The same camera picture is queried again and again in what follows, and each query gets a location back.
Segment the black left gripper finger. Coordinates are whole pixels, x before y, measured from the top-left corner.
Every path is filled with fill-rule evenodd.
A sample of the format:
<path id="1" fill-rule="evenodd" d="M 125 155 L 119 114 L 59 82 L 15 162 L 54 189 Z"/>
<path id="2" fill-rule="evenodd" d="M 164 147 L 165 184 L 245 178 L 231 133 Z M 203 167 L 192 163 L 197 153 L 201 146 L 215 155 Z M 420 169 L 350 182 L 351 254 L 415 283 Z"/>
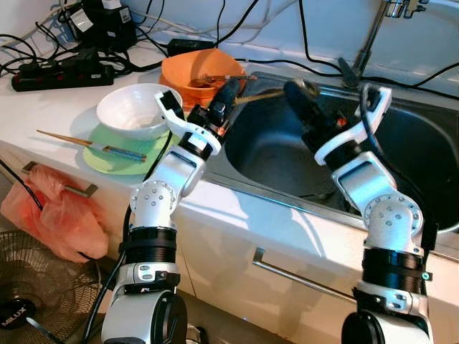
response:
<path id="1" fill-rule="evenodd" d="M 242 83 L 239 79 L 229 78 L 223 83 L 215 95 L 215 109 L 229 110 L 233 106 L 237 95 L 239 95 Z"/>

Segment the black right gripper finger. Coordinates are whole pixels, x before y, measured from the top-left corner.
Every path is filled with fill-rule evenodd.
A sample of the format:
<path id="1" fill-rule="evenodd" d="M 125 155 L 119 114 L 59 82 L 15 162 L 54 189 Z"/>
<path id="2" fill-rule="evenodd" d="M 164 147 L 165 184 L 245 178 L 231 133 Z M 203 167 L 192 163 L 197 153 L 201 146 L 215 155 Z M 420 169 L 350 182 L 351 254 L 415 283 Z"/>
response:
<path id="1" fill-rule="evenodd" d="M 322 119 L 324 111 L 316 102 L 321 90 L 315 83 L 301 78 L 292 79 L 284 84 L 284 96 L 296 117 L 304 125 L 314 124 Z"/>

